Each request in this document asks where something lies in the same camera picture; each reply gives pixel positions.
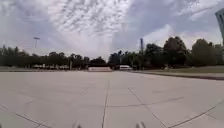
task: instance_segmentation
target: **tall building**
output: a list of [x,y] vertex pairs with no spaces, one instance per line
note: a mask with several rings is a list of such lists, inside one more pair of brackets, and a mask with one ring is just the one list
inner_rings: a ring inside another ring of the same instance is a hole
[[224,45],[224,8],[215,13],[219,23],[220,31],[222,34],[223,45]]

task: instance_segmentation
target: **tree line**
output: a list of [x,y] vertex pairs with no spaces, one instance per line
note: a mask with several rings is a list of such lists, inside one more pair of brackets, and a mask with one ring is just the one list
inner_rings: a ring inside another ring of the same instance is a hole
[[108,63],[115,69],[117,65],[130,65],[135,69],[224,65],[223,46],[198,39],[189,50],[183,40],[176,36],[170,37],[163,47],[149,43],[143,51],[137,53],[128,51],[113,53]]
[[106,61],[102,57],[90,60],[89,57],[73,53],[70,56],[66,56],[63,52],[51,52],[48,55],[39,56],[37,54],[30,55],[18,47],[11,48],[3,46],[0,48],[0,66],[32,68],[35,65],[51,67],[71,66],[76,69],[85,69],[88,66],[105,66]]
[[189,50],[180,37],[170,37],[160,47],[149,43],[143,51],[119,51],[110,55],[108,62],[102,57],[90,60],[78,54],[66,56],[65,53],[51,52],[48,55],[30,55],[18,47],[0,48],[0,65],[32,68],[34,65],[68,66],[86,69],[88,66],[110,66],[117,69],[119,65],[129,65],[134,69],[161,69],[165,67],[182,68],[192,66],[224,65],[223,46],[213,44],[205,39],[198,39]]

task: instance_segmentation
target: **white cloud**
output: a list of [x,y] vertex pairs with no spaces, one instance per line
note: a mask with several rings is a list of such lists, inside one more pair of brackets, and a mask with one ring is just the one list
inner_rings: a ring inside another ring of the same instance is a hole
[[223,0],[191,0],[191,1],[183,1],[182,4],[184,4],[184,7],[177,13],[176,15],[180,16],[183,14],[188,13],[196,13],[200,12],[206,9],[210,9],[219,3],[221,3]]
[[162,28],[159,28],[144,36],[145,43],[156,43],[160,46],[164,45],[164,42],[173,36],[174,30],[171,25],[167,24]]
[[198,18],[202,17],[206,12],[208,12],[208,10],[203,10],[203,11],[194,13],[193,15],[191,15],[191,16],[189,17],[189,19],[190,19],[191,21],[195,21],[195,20],[197,20]]
[[222,37],[219,28],[209,28],[207,31],[197,31],[197,32],[182,32],[180,37],[184,40],[187,48],[191,49],[192,45],[197,39],[206,39],[208,42],[213,42],[214,44],[220,44],[222,42]]
[[[0,16],[7,11],[9,18],[5,19],[15,18],[26,23],[21,27],[28,29],[27,32],[19,33],[18,36],[32,37],[36,31],[34,29],[40,29],[35,24],[38,22],[51,27],[51,30],[46,28],[43,31],[48,33],[44,37],[46,43],[52,44],[54,49],[98,56],[109,54],[112,36],[120,30],[131,2],[132,0],[3,0],[0,2]],[[10,23],[22,25],[16,21]],[[9,28],[12,30],[8,35],[13,36],[14,29]],[[57,39],[54,39],[52,32],[59,35]]]

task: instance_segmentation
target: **road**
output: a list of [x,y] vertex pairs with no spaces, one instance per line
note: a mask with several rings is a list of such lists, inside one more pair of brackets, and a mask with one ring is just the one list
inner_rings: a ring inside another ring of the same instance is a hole
[[2,72],[3,128],[223,128],[224,81],[125,72]]

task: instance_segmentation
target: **white vehicle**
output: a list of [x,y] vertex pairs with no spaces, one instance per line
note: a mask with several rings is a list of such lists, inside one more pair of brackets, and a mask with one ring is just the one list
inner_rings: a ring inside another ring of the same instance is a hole
[[132,67],[130,67],[128,65],[120,65],[119,69],[122,70],[122,71],[130,71],[130,70],[133,70]]

